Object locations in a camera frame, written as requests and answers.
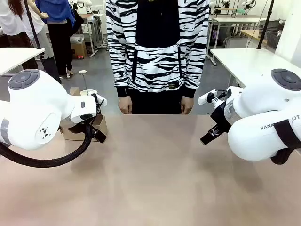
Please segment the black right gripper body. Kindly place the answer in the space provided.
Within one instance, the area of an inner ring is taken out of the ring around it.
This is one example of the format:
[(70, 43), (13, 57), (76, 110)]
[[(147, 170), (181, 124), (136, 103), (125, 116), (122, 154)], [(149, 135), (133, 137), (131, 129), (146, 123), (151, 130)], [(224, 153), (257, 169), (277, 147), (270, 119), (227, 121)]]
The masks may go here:
[(225, 106), (226, 102), (221, 101), (218, 106), (214, 107), (214, 111), (210, 115), (213, 121), (216, 122), (216, 125), (211, 129), (213, 133), (228, 133), (231, 128), (231, 124), (227, 121), (224, 115)]

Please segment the person's left forearm zebra sleeve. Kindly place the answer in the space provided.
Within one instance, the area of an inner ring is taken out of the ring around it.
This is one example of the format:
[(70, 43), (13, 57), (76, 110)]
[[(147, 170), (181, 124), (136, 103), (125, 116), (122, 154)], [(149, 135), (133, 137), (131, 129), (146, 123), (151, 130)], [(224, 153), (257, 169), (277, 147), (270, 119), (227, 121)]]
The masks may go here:
[(183, 96), (193, 98), (199, 88), (206, 58), (206, 44), (194, 42), (186, 57)]

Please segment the person's right forearm zebra sleeve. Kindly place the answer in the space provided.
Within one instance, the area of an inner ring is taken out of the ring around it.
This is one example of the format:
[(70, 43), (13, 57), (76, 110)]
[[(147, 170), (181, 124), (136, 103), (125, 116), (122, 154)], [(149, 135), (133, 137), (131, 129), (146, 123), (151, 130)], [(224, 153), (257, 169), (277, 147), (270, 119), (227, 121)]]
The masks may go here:
[(114, 85), (118, 97), (127, 97), (128, 76), (126, 70), (127, 51), (118, 40), (108, 40)]

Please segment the brown cardboard cup carrier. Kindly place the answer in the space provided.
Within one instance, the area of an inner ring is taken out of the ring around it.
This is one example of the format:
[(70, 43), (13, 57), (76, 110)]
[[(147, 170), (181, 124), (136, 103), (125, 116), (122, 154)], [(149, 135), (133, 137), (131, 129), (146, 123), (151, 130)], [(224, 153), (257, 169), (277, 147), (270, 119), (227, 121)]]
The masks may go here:
[[(93, 89), (88, 89), (88, 93), (89, 93), (89, 95), (97, 94), (97, 91), (93, 90)], [(79, 87), (71, 87), (70, 94), (72, 96), (86, 96), (87, 95), (86, 90), (80, 91)], [(105, 116), (102, 115), (101, 112), (99, 112), (96, 115), (95, 120), (92, 123), (92, 126), (107, 128)], [(84, 137), (85, 137), (85, 134), (83, 132), (81, 132), (80, 126), (73, 126), (71, 128), (71, 130), (69, 128), (68, 129), (60, 128), (60, 132), (63, 135), (65, 140), (83, 141)]]

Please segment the person's left hand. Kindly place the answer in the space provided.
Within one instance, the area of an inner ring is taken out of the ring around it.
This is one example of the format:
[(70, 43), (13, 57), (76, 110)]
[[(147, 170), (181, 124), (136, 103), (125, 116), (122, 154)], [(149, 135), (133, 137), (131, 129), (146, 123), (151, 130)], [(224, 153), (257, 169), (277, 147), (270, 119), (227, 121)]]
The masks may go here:
[(194, 106), (194, 99), (183, 96), (181, 99), (181, 114), (188, 115)]

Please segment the person's right hand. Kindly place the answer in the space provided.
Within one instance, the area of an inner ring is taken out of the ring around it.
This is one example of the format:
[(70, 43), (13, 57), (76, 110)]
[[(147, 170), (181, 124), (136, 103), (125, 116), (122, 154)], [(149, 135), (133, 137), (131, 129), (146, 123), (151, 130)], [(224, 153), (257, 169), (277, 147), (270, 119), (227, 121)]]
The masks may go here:
[(130, 96), (119, 97), (118, 106), (123, 114), (132, 114), (132, 100)]

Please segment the thin stand with white disc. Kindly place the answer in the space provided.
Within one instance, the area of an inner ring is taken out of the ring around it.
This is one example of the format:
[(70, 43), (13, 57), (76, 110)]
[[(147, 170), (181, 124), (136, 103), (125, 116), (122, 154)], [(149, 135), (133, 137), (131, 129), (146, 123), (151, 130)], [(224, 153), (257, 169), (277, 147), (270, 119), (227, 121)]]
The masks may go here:
[(87, 82), (86, 82), (86, 78), (85, 78), (86, 72), (87, 72), (86, 70), (80, 70), (80, 71), (79, 71), (79, 74), (83, 77), (83, 81), (84, 81), (86, 93), (87, 93), (87, 95), (89, 95), (88, 89), (87, 89)]

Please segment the large white side table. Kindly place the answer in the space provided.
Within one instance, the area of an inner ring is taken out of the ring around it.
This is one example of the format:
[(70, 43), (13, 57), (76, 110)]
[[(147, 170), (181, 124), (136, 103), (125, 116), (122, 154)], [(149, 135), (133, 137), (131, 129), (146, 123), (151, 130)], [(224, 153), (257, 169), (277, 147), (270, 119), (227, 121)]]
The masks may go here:
[(301, 68), (265, 49), (217, 48), (211, 53), (230, 72), (228, 86), (245, 87), (272, 69), (287, 69), (301, 77)]

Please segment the brown cardboard box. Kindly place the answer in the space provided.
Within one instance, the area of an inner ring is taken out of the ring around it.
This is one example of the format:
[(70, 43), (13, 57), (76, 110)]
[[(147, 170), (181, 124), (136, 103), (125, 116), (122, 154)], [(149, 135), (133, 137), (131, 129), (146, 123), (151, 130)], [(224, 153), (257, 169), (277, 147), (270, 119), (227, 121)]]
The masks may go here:
[(87, 57), (84, 35), (74, 34), (70, 37), (73, 59), (84, 59)]

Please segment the grey background table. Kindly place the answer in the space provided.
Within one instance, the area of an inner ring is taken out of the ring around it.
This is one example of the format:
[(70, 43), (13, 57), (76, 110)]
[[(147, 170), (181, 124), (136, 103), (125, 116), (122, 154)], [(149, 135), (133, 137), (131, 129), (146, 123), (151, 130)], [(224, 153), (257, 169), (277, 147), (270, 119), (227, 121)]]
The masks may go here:
[(207, 59), (212, 63), (213, 66), (216, 66), (217, 63), (215, 62), (214, 56), (209, 56), (209, 47), (210, 47), (210, 41), (212, 37), (212, 30), (213, 26), (217, 26), (217, 32), (215, 37), (215, 43), (214, 43), (214, 49), (217, 48), (217, 41), (220, 33), (221, 28), (231, 28), (234, 27), (236, 29), (241, 28), (256, 28), (260, 22), (266, 21), (267, 19), (264, 17), (209, 17), (208, 21), (208, 39), (207, 39), (207, 50), (206, 50), (206, 57)]

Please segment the black upright stand pole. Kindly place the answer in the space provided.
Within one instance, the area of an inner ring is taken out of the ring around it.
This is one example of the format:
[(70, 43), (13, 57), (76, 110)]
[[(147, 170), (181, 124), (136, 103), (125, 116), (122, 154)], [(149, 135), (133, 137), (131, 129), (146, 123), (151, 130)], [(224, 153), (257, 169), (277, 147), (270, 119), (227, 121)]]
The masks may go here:
[(270, 3), (270, 7), (269, 7), (269, 10), (268, 10), (268, 13), (267, 13), (267, 17), (266, 17), (266, 22), (264, 24), (264, 27), (263, 27), (263, 30), (262, 30), (262, 34), (261, 34), (261, 38), (259, 40), (259, 43), (258, 43), (258, 46), (256, 49), (260, 50), (261, 49), (261, 45), (263, 43), (263, 40), (264, 40), (264, 36), (265, 36), (265, 33), (266, 33), (266, 30), (268, 28), (268, 23), (269, 23), (269, 20), (270, 20), (270, 16), (272, 14), (272, 9), (273, 9), (273, 6), (274, 6), (274, 2), (275, 0), (271, 0), (271, 3)]

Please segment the white background workbench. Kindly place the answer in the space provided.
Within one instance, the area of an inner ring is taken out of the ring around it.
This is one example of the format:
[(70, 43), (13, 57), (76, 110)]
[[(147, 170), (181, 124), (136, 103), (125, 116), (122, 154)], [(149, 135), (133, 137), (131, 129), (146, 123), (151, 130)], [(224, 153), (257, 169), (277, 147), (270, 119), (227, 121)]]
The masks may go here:
[(103, 37), (103, 32), (101, 30), (101, 17), (104, 16), (103, 13), (97, 13), (97, 14), (79, 14), (83, 20), (84, 23), (87, 25), (87, 31), (90, 39), (90, 46), (92, 53), (89, 56), (90, 58), (93, 58), (95, 54), (98, 52), (99, 49), (108, 49), (108, 43), (106, 39)]

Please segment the person in blue top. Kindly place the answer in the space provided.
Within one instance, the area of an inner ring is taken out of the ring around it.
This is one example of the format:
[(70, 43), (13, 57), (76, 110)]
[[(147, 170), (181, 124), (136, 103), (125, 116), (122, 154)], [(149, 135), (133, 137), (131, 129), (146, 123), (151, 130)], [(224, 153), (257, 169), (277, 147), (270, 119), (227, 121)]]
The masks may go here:
[(69, 78), (73, 75), (70, 34), (75, 23), (71, 5), (68, 0), (35, 0), (35, 4), (48, 15), (43, 21), (48, 26), (59, 76)]

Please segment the black slanted stand pole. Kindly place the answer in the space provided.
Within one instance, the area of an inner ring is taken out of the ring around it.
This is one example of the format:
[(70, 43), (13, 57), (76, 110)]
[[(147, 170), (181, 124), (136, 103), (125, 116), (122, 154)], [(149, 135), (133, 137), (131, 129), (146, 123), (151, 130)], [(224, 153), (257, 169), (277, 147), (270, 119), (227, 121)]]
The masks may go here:
[(43, 13), (37, 13), (38, 10), (33, 9), (32, 0), (23, 0), (28, 24), (26, 25), (26, 33), (34, 46), (38, 49), (43, 48), (45, 51), (40, 55), (40, 60), (45, 71), (52, 76), (57, 82), (62, 84), (56, 66), (54, 53), (48, 37), (46, 35), (46, 25), (40, 16), (46, 16)]

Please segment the person in white top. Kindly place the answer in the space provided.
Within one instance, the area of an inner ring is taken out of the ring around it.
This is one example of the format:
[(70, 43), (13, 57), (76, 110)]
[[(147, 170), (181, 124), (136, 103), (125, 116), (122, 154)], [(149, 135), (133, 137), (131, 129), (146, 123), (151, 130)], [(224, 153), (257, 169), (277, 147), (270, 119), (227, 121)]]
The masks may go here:
[(10, 10), (8, 0), (0, 0), (0, 27), (7, 35), (11, 47), (32, 47), (21, 19)]

